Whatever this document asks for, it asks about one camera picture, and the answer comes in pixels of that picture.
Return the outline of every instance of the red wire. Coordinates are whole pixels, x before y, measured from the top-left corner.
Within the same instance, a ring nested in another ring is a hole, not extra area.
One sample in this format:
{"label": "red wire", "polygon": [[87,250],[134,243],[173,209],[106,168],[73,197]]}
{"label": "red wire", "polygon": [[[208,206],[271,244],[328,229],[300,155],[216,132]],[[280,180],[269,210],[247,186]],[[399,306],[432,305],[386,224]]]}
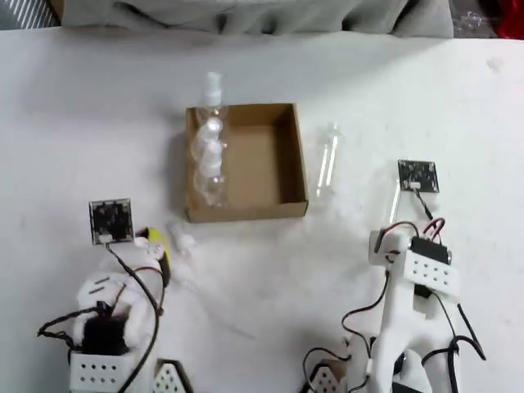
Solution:
{"label": "red wire", "polygon": [[384,228],[384,232],[382,237],[386,236],[388,232],[390,232],[392,229],[395,229],[396,227],[400,225],[409,225],[411,228],[415,230],[415,233],[417,234],[417,237],[420,237],[420,232],[418,231],[417,225],[413,224],[411,221],[399,221],[398,223],[394,223],[390,225],[387,228]]}
{"label": "red wire", "polygon": [[426,225],[426,227],[423,229],[422,233],[426,234],[427,231],[430,228],[435,228],[435,231],[431,235],[431,241],[433,242],[433,241],[435,241],[435,238],[439,235],[439,233],[442,230],[442,228],[444,227],[444,225],[445,225],[445,219],[444,218],[439,217],[438,219],[433,219],[432,221],[430,221],[430,223],[428,225]]}

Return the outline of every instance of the white mounting bracket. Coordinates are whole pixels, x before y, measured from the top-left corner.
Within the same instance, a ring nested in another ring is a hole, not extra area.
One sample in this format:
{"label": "white mounting bracket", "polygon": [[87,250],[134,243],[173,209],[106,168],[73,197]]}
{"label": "white mounting bracket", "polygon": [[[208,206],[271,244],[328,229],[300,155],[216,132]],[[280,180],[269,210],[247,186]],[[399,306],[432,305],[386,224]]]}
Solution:
{"label": "white mounting bracket", "polygon": [[404,261],[404,278],[435,291],[449,295],[459,301],[460,279],[456,268],[442,264],[426,256],[406,251]]}

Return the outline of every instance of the electrical wire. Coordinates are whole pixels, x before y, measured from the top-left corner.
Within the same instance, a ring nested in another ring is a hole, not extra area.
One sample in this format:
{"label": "electrical wire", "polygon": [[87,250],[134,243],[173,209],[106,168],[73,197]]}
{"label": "electrical wire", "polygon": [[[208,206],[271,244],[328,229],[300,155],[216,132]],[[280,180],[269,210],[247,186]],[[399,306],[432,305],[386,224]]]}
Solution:
{"label": "electrical wire", "polygon": [[476,344],[479,346],[479,348],[482,350],[482,353],[484,354],[484,350],[482,349],[481,343],[478,341],[477,335],[475,334],[472,325],[469,323],[468,317],[466,316],[466,313],[464,312],[462,305],[458,303],[457,308],[460,313],[460,316],[462,317],[462,320],[466,324],[466,328],[468,328],[469,334],[472,335],[472,339],[476,342]]}
{"label": "electrical wire", "polygon": [[124,384],[120,387],[118,390],[118,393],[125,393],[125,391],[128,389],[128,387],[133,383],[135,378],[137,377],[138,373],[142,370],[142,367],[147,361],[147,358],[149,357],[151,351],[153,350],[153,347],[156,343],[156,337],[158,336],[158,328],[160,326],[160,316],[162,315],[162,305],[164,303],[164,296],[165,296],[165,287],[162,286],[162,294],[160,298],[159,304],[156,303],[155,297],[151,294],[149,289],[147,289],[146,284],[142,281],[142,279],[136,274],[134,270],[132,270],[112,249],[109,243],[106,243],[106,249],[116,258],[120,266],[122,266],[122,269],[125,270],[125,272],[133,278],[137,284],[142,288],[144,293],[146,294],[147,299],[151,303],[151,306],[153,307],[154,313],[155,313],[155,327],[153,328],[153,334],[151,336],[151,341],[149,342],[149,346],[147,346],[146,351],[144,352],[144,355],[138,362],[137,366],[134,368],[134,370],[129,374],[128,378],[125,380]]}
{"label": "electrical wire", "polygon": [[75,342],[73,341],[73,338],[69,336],[66,332],[59,331],[59,332],[49,332],[48,329],[51,326],[57,325],[58,323],[65,322],[69,319],[77,318],[82,314],[89,314],[89,313],[99,313],[102,314],[105,312],[103,309],[102,303],[97,304],[95,307],[89,307],[87,309],[81,309],[78,311],[74,311],[72,313],[66,314],[64,316],[58,317],[53,319],[52,321],[49,321],[45,323],[37,332],[37,337],[43,336],[47,338],[55,338],[57,340],[63,340],[67,346],[69,347],[70,351],[77,350],[79,347],[75,345]]}
{"label": "electrical wire", "polygon": [[412,223],[411,221],[399,221],[397,223],[394,223],[392,225],[390,225],[389,227],[386,227],[386,228],[382,228],[380,230],[380,232],[378,233],[378,236],[377,236],[377,241],[375,242],[375,247],[373,249],[373,252],[375,254],[378,253],[378,251],[380,250],[380,246],[382,245],[382,240],[384,240],[384,237],[390,232],[392,231],[393,229],[395,228],[398,228],[400,225],[409,225],[411,228],[413,228],[413,230],[415,231],[415,233],[417,234],[417,237],[420,237],[420,232],[418,231],[418,228],[417,228],[417,225],[415,225],[414,223]]}
{"label": "electrical wire", "polygon": [[442,310],[444,311],[445,317],[446,317],[446,319],[448,320],[449,327],[451,328],[451,332],[453,333],[453,337],[456,337],[456,336],[457,336],[457,333],[456,333],[456,331],[455,331],[455,328],[453,327],[453,324],[451,323],[451,318],[449,317],[448,310],[444,307],[444,303],[442,302],[442,299],[440,298],[440,296],[438,296],[438,294],[437,294],[435,291],[431,291],[431,293],[432,293],[432,294],[436,297],[436,299],[439,301],[439,303],[440,303],[440,307],[441,307]]}
{"label": "electrical wire", "polygon": [[449,343],[447,348],[439,349],[439,350],[433,350],[430,353],[428,353],[426,356],[422,358],[422,366],[433,356],[438,354],[447,353],[448,354],[448,374],[449,374],[449,384],[451,385],[451,392],[452,393],[459,393],[459,386],[457,383],[457,376],[455,375],[455,364],[454,364],[454,357],[455,354],[459,352],[459,345],[458,343],[460,341],[467,342],[470,346],[473,347],[473,349],[476,351],[476,353],[479,355],[479,357],[482,360],[486,360],[486,355],[484,354],[484,350],[481,347],[481,343],[478,341],[477,335],[473,331],[472,325],[469,323],[468,317],[466,317],[466,314],[464,313],[464,310],[460,304],[457,305],[458,311],[460,315],[463,318],[464,323],[466,324],[466,327],[468,328],[468,331],[472,335],[472,338],[466,337],[466,336],[456,336],[455,331],[453,328],[453,324],[451,323],[451,319],[449,318],[448,312],[444,306],[444,303],[440,300],[439,296],[433,292],[435,296],[437,296],[437,299],[439,299],[440,306],[444,310],[444,313],[446,315],[446,318],[448,319],[449,325],[452,328],[453,331],[453,339]]}
{"label": "electrical wire", "polygon": [[431,228],[435,228],[435,230],[433,231],[433,233],[431,234],[431,237],[430,237],[430,240],[433,242],[435,241],[435,238],[437,236],[439,236],[440,238],[440,231],[442,230],[442,228],[444,227],[445,225],[445,219],[443,217],[439,217],[438,219],[433,219],[432,221],[429,222],[428,225],[426,225],[426,227],[423,229],[422,231],[422,234],[426,235],[427,232],[431,229]]}
{"label": "electrical wire", "polygon": [[315,346],[314,348],[311,348],[310,350],[308,350],[307,354],[305,354],[304,359],[302,360],[302,372],[304,373],[304,378],[305,378],[306,383],[308,384],[310,390],[313,391],[313,393],[317,393],[317,390],[314,388],[313,383],[311,383],[311,380],[308,377],[307,371],[305,369],[305,365],[307,363],[309,356],[312,353],[319,352],[319,351],[325,352],[328,355],[332,356],[333,358],[340,360],[341,362],[347,362],[349,359],[351,359],[351,355],[348,355],[346,357],[340,356],[327,348],[323,348],[322,346]]}
{"label": "electrical wire", "polygon": [[350,312],[346,313],[341,320],[342,327],[344,330],[346,330],[349,333],[355,334],[357,337],[360,337],[364,344],[366,345],[366,352],[368,353],[368,357],[371,358],[371,346],[368,343],[368,340],[366,340],[366,337],[361,332],[357,332],[356,330],[353,330],[346,326],[345,321],[351,316],[358,313],[363,313],[365,311],[369,311],[371,309],[374,309],[377,307],[377,305],[384,299],[384,295],[386,294],[387,284],[390,280],[390,272],[386,271],[386,281],[384,282],[384,287],[382,288],[382,291],[380,293],[380,296],[378,299],[376,299],[371,305],[367,305],[365,307],[362,307],[360,309],[353,309]]}
{"label": "electrical wire", "polygon": [[354,391],[359,391],[360,389],[362,389],[364,386],[368,384],[368,381],[369,381],[369,375],[366,376],[366,378],[364,379],[364,382],[362,382],[358,386],[352,387],[351,389],[348,390],[347,393],[353,393]]}
{"label": "electrical wire", "polygon": [[433,214],[429,210],[429,207],[427,207],[426,202],[422,199],[422,195],[420,195],[420,191],[417,188],[412,188],[413,192],[415,193],[415,196],[417,196],[417,199],[422,203],[422,208],[424,209],[424,213],[429,218],[429,220],[433,220]]}

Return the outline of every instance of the circuit board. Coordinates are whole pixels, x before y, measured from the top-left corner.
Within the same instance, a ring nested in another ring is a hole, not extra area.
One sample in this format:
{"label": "circuit board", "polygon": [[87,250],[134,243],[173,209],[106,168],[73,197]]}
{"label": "circuit board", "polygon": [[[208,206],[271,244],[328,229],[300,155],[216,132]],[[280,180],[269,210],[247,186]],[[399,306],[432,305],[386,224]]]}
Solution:
{"label": "circuit board", "polygon": [[94,245],[102,244],[100,236],[107,235],[111,235],[111,243],[133,241],[130,199],[89,202],[89,216]]}
{"label": "circuit board", "polygon": [[402,191],[438,193],[439,181],[435,163],[431,161],[399,160],[399,181]]}

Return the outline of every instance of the perforated plastic plate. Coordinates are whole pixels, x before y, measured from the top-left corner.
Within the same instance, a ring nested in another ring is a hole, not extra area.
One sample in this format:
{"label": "perforated plastic plate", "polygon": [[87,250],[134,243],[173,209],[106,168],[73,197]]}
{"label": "perforated plastic plate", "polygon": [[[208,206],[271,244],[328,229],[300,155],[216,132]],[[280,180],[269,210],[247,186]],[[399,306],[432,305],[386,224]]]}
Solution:
{"label": "perforated plastic plate", "polygon": [[459,299],[459,272],[447,264],[407,251],[404,277],[416,284],[452,296],[455,300]]}
{"label": "perforated plastic plate", "polygon": [[122,356],[71,355],[72,391],[116,392],[133,367],[132,354]]}
{"label": "perforated plastic plate", "polygon": [[339,383],[328,366],[318,368],[311,385],[317,393],[337,393],[339,391]]}
{"label": "perforated plastic plate", "polygon": [[173,364],[162,364],[162,367],[156,374],[152,393],[186,393],[177,369]]}

